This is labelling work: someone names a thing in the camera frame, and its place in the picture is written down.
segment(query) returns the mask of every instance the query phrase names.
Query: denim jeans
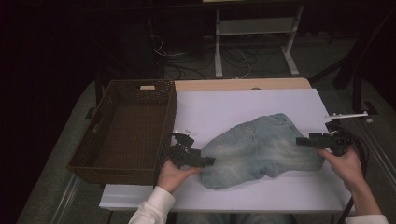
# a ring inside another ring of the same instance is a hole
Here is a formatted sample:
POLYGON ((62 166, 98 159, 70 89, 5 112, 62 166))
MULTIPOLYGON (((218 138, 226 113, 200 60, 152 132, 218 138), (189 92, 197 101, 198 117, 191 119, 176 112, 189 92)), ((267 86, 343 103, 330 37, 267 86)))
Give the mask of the denim jeans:
POLYGON ((287 171, 316 171, 324 159, 307 146, 297 146, 303 137, 284 114, 261 116, 236 125, 211 140, 201 156, 216 158, 201 172, 208 189, 229 187, 287 171))
MULTIPOLYGON (((176 224, 229 224, 230 214, 178 213, 176 224)), ((286 214, 237 214, 236 224, 290 224, 286 214)))

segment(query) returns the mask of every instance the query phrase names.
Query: dark floor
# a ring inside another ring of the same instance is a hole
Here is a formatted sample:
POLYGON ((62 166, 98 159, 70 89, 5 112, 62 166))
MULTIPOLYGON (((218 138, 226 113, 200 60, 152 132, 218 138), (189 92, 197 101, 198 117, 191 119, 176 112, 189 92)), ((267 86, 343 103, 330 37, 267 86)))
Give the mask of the dark floor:
MULTIPOLYGON (((330 36, 298 36, 291 51, 300 71, 300 77, 310 78, 329 65, 345 57, 356 39, 335 39, 330 36)), ((215 78, 213 65, 213 39, 205 38, 204 57, 196 57, 182 51, 168 51, 164 78, 167 79, 212 79, 215 78)), ((224 78, 271 78, 290 77, 286 62, 280 52, 285 43, 283 35, 254 35, 225 38, 221 47, 224 78)), ((317 89, 323 103, 332 113, 352 113, 352 86, 336 90, 332 81, 338 70, 312 84, 317 89)), ((396 139, 396 112, 368 82, 363 82, 362 100, 370 101, 378 115, 367 124, 363 119, 345 121, 346 127, 365 139, 370 147, 371 159, 367 180, 371 185, 381 209, 389 223, 396 222, 396 188, 391 183, 394 169, 383 165, 388 157, 396 161, 394 150, 396 139)), ((74 177, 65 169, 71 153, 78 143, 89 120, 85 119, 90 108, 95 107, 93 83, 83 92, 73 110, 64 131, 53 150, 47 166, 26 204, 19 223, 106 223, 110 212, 98 207, 102 190, 98 185, 84 181, 73 181, 74 177)), ((115 212, 111 223, 127 223, 133 212, 115 212)), ((298 223, 330 223, 329 215, 296 215, 298 223)))

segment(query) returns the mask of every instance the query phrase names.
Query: white table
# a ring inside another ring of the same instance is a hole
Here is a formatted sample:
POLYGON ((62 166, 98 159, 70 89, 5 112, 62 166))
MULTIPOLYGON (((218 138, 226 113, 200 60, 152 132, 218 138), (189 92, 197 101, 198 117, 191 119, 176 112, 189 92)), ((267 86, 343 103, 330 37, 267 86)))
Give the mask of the white table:
MULTIPOLYGON (((249 82, 260 86, 261 80, 249 82)), ((204 147, 236 124, 275 113, 285 113, 305 136, 327 132, 328 113, 314 89, 178 91, 177 99, 175 128, 197 133, 194 148, 204 147)), ((151 192, 152 186, 106 185, 99 206, 135 210, 151 192)), ((333 213, 343 211, 350 198, 326 161, 317 172, 291 171, 224 190, 207 189, 199 175, 193 175, 174 195, 175 212, 333 213)))

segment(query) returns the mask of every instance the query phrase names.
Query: brown basket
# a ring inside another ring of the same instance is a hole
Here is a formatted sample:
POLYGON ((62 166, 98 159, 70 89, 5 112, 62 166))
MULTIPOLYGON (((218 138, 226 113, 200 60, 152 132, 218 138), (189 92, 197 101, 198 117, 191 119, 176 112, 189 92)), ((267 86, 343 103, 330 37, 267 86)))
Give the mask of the brown basket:
POLYGON ((176 110, 173 81, 111 81, 67 168, 89 183, 152 185, 176 110))

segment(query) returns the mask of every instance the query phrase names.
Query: white shirt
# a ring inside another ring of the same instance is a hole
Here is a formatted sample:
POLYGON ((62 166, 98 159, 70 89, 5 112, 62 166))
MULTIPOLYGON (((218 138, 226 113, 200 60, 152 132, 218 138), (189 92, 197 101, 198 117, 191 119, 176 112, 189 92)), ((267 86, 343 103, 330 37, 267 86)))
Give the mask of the white shirt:
MULTIPOLYGON (((164 224, 169 210, 175 204, 175 198, 168 191, 155 187, 147 201, 139 204, 129 224, 164 224)), ((383 215, 367 215, 346 218, 346 224, 388 224, 383 215)))

